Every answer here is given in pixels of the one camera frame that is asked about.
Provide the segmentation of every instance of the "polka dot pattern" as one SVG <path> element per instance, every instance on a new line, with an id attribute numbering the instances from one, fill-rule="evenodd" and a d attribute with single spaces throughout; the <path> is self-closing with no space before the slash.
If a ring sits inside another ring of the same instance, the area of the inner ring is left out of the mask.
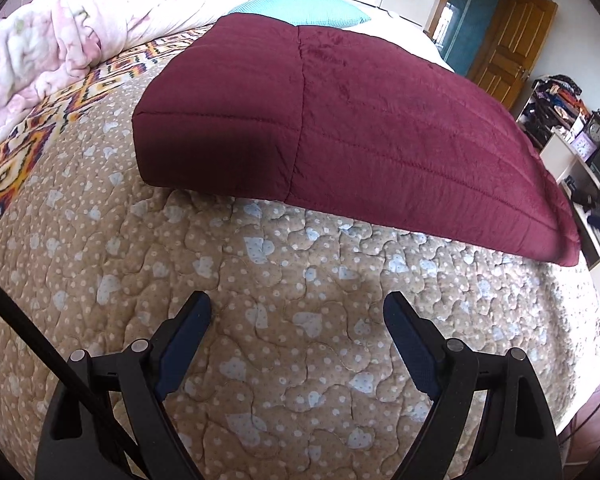
<path id="1" fill-rule="evenodd" d="M 148 338 L 205 290 L 213 324 L 165 401 L 205 478 L 390 477 L 430 409 L 382 320 L 383 297 L 400 290 L 446 337 L 528 349 L 563 423 L 582 381 L 573 363 L 600 361 L 584 263 L 561 269 L 282 203 L 146 186 L 131 114 L 160 69 L 69 125 L 0 222 L 0 283 L 63 356 Z M 0 446 L 26 478 L 55 385 L 0 321 Z M 476 394 L 451 476 L 483 402 Z"/>

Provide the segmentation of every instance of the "floor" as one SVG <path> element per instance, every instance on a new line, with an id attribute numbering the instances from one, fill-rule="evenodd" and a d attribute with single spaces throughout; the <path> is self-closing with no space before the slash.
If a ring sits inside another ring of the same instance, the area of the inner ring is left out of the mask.
<path id="1" fill-rule="evenodd" d="M 595 390 L 588 402 L 577 412 L 574 427 L 583 422 L 587 416 L 600 403 L 600 385 Z M 564 430 L 560 435 L 560 440 L 568 435 L 569 429 Z M 573 436 L 566 467 L 564 468 L 564 480 L 573 480 L 595 455 L 595 451 L 600 445 L 600 409 L 593 415 L 581 430 Z"/>

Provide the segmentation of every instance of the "pink blanket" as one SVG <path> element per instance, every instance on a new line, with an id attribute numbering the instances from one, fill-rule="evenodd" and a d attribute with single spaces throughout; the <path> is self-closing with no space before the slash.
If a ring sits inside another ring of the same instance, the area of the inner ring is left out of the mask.
<path id="1" fill-rule="evenodd" d="M 33 0 L 0 20 L 0 143 L 43 98 L 160 36 L 214 23 L 247 0 Z"/>

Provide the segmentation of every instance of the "patterned blanket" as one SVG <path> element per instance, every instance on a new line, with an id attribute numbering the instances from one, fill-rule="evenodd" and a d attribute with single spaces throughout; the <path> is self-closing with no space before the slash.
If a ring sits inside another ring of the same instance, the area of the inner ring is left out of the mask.
<path id="1" fill-rule="evenodd" d="M 114 88 L 182 52 L 211 26 L 136 46 L 104 62 L 80 81 L 36 106 L 0 145 L 0 218 L 16 197 L 46 147 Z"/>

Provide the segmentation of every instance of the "white sheet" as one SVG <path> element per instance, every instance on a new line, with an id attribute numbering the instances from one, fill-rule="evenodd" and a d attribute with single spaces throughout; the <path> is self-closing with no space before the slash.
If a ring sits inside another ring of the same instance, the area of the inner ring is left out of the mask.
<path id="1" fill-rule="evenodd" d="M 364 7 L 362 10 L 371 17 L 371 21 L 349 27 L 347 30 L 390 41 L 414 56 L 426 59 L 453 72 L 453 69 L 440 56 L 433 41 L 416 25 L 400 18 L 397 14 L 393 17 L 385 10 L 369 9 L 369 7 Z"/>

